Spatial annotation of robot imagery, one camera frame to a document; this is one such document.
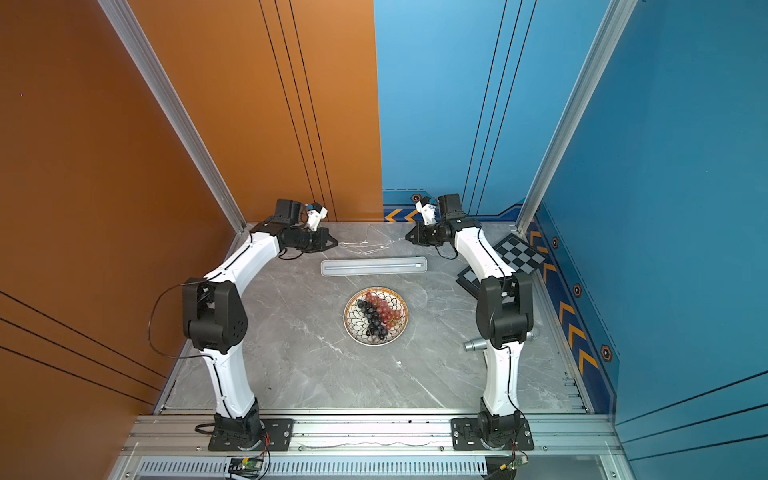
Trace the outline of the clear plastic wrap sheet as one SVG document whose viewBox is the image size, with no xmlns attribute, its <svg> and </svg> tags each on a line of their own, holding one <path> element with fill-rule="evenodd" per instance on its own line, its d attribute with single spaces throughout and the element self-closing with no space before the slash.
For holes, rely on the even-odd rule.
<svg viewBox="0 0 768 480">
<path fill-rule="evenodd" d="M 332 223 L 338 241 L 326 252 L 329 258 L 383 258 L 418 255 L 422 250 L 405 240 L 408 223 Z"/>
</svg>

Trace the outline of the white plastic wrap dispenser box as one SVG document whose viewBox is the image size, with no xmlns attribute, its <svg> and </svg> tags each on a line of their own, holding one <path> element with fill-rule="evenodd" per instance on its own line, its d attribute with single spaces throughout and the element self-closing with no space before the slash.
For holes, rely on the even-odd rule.
<svg viewBox="0 0 768 480">
<path fill-rule="evenodd" d="M 323 277 L 406 275 L 427 271 L 428 261 L 423 256 L 323 260 L 320 264 Z"/>
</svg>

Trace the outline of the patterned plate orange rim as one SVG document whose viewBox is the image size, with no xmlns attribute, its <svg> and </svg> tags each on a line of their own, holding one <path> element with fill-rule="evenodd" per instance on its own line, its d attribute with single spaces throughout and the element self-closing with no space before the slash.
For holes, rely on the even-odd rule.
<svg viewBox="0 0 768 480">
<path fill-rule="evenodd" d="M 384 346 L 397 340 L 409 321 L 404 299 L 385 287 L 366 288 L 354 294 L 343 311 L 347 334 L 364 346 Z"/>
</svg>

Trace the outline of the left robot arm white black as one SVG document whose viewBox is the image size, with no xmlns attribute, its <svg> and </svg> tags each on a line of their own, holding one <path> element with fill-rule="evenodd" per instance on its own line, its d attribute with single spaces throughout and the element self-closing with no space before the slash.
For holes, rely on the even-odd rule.
<svg viewBox="0 0 768 480">
<path fill-rule="evenodd" d="M 287 249 L 303 255 L 337 246 L 329 229 L 320 225 L 327 215 L 318 203 L 280 199 L 274 214 L 252 228 L 219 267 L 182 286 L 183 333 L 203 358 L 215 394 L 212 451 L 266 447 L 267 431 L 244 362 L 248 315 L 242 293 L 267 263 Z"/>
</svg>

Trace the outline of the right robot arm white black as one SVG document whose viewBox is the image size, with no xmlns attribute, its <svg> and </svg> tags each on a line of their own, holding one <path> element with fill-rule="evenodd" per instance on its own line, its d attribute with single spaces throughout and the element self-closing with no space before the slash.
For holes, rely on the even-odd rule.
<svg viewBox="0 0 768 480">
<path fill-rule="evenodd" d="M 486 385 L 477 415 L 479 437 L 490 449 L 534 449 L 530 424 L 518 400 L 520 357 L 534 327 L 533 281 L 510 267 L 486 239 L 479 221 L 462 210 L 457 194 L 415 202 L 422 219 L 406 234 L 415 245 L 451 245 L 478 280 L 475 321 L 486 347 Z"/>
</svg>

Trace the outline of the red grape bunch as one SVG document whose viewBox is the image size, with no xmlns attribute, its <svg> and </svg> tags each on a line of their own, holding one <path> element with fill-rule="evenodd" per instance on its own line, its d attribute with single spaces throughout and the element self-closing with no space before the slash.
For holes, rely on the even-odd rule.
<svg viewBox="0 0 768 480">
<path fill-rule="evenodd" d="M 395 309 L 389 301 L 374 293 L 368 293 L 364 299 L 365 314 L 371 323 L 387 328 L 398 326 L 403 320 L 403 313 Z"/>
</svg>

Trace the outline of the black white chessboard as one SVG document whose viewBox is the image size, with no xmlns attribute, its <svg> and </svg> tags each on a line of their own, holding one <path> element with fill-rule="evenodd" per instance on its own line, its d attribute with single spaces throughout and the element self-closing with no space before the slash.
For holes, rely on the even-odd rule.
<svg viewBox="0 0 768 480">
<path fill-rule="evenodd" d="M 455 238 L 459 255 L 468 263 L 457 277 L 457 283 L 471 296 L 477 297 L 480 281 L 485 278 L 512 280 L 515 273 L 532 274 L 545 261 L 537 251 L 515 234 L 509 234 L 492 246 L 483 230 L 461 230 Z"/>
</svg>

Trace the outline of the black grape bunch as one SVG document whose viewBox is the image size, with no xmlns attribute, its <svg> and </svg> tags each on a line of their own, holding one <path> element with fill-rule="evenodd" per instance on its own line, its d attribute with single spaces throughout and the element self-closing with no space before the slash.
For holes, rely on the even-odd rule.
<svg viewBox="0 0 768 480">
<path fill-rule="evenodd" d="M 376 296 L 366 297 L 356 302 L 356 308 L 367 322 L 364 335 L 370 339 L 385 340 L 389 334 L 391 315 L 383 300 Z"/>
</svg>

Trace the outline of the silver flashlight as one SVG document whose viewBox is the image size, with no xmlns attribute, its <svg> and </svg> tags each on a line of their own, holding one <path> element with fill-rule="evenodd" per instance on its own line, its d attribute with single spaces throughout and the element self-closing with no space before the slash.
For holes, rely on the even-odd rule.
<svg viewBox="0 0 768 480">
<path fill-rule="evenodd" d="M 539 335 L 539 329 L 534 328 L 533 330 L 529 331 L 526 336 L 527 341 L 534 340 Z M 490 346 L 490 341 L 483 338 L 476 338 L 472 340 L 467 340 L 463 343 L 463 348 L 467 352 L 471 351 L 482 351 L 487 349 Z"/>
</svg>

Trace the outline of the left circuit board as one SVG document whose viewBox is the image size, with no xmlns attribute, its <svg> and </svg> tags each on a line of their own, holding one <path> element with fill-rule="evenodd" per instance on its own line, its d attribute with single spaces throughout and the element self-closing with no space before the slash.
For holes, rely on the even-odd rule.
<svg viewBox="0 0 768 480">
<path fill-rule="evenodd" d="M 227 467 L 227 479 L 261 479 L 266 471 L 263 457 L 232 458 Z"/>
</svg>

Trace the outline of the circuit board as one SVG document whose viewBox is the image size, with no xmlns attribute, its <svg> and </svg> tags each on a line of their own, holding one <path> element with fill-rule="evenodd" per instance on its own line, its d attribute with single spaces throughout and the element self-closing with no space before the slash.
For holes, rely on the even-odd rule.
<svg viewBox="0 0 768 480">
<path fill-rule="evenodd" d="M 232 458 L 227 467 L 227 479 L 261 479 L 266 471 L 263 457 Z"/>
<path fill-rule="evenodd" d="M 514 480 L 520 467 L 529 462 L 525 452 L 510 456 L 488 456 L 485 458 L 487 474 L 484 480 Z"/>
</svg>

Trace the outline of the right circuit board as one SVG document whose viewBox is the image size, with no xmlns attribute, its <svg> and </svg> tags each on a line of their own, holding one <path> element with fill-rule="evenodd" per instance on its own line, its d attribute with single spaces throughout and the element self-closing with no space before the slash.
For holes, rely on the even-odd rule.
<svg viewBox="0 0 768 480">
<path fill-rule="evenodd" d="M 529 462 L 525 452 L 510 456 L 488 456 L 485 458 L 487 474 L 484 480 L 514 480 L 520 467 Z"/>
</svg>

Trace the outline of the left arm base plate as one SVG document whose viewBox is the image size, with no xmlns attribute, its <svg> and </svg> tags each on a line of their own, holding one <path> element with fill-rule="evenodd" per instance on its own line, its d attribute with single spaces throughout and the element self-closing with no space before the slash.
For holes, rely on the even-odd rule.
<svg viewBox="0 0 768 480">
<path fill-rule="evenodd" d="M 213 452 L 285 452 L 289 450 L 295 421 L 278 417 L 250 425 L 232 419 L 216 420 L 208 450 Z"/>
</svg>

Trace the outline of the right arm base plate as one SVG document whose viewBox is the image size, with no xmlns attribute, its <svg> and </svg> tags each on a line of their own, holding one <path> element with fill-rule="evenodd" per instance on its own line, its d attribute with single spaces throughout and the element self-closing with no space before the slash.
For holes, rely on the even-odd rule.
<svg viewBox="0 0 768 480">
<path fill-rule="evenodd" d="M 509 415 L 490 420 L 459 417 L 450 420 L 451 439 L 456 451 L 523 451 L 535 449 L 532 429 L 523 417 Z"/>
</svg>

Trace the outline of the aluminium front rail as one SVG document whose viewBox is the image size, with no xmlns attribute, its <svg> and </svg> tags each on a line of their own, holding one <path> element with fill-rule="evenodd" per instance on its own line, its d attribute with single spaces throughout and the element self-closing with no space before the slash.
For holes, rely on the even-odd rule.
<svg viewBox="0 0 768 480">
<path fill-rule="evenodd" d="M 282 455 L 437 456 L 481 455 L 486 448 L 472 434 L 468 414 L 456 411 L 266 410 L 273 452 Z M 196 426 L 205 415 L 140 416 L 120 455 L 209 456 L 207 436 Z M 623 449 L 603 415 L 530 414 L 524 438 L 528 457 L 619 455 Z"/>
</svg>

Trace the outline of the left aluminium corner post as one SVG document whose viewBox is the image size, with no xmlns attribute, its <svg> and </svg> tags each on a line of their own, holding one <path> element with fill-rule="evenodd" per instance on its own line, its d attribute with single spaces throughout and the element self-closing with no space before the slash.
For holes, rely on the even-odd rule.
<svg viewBox="0 0 768 480">
<path fill-rule="evenodd" d="M 99 0 L 98 4 L 233 230 L 245 231 L 244 215 L 129 3 Z"/>
</svg>

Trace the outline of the aluminium corner post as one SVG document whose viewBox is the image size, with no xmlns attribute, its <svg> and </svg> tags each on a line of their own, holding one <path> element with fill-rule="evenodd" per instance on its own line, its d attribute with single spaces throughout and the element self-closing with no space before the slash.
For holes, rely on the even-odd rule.
<svg viewBox="0 0 768 480">
<path fill-rule="evenodd" d="M 637 3 L 637 0 L 609 2 L 521 207 L 515 230 L 519 238 L 527 235 L 535 213 L 541 205 Z"/>
<path fill-rule="evenodd" d="M 99 0 L 98 4 L 233 230 L 245 231 L 244 215 L 129 3 Z"/>
</svg>

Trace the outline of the right aluminium corner post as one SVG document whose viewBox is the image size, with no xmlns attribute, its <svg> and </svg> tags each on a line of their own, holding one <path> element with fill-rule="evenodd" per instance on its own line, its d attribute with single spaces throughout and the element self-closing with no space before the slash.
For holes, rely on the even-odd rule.
<svg viewBox="0 0 768 480">
<path fill-rule="evenodd" d="M 527 235 L 535 213 L 541 205 L 637 3 L 637 0 L 609 2 L 521 207 L 515 230 L 519 238 Z"/>
</svg>

